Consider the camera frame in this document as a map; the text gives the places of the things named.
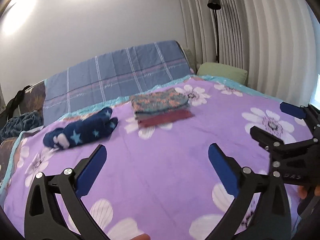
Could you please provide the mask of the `person's left hand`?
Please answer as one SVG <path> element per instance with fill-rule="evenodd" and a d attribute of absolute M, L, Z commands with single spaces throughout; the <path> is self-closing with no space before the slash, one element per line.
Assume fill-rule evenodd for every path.
<path fill-rule="evenodd" d="M 150 240 L 150 239 L 151 239 L 150 236 L 144 233 L 132 238 L 131 240 Z"/>

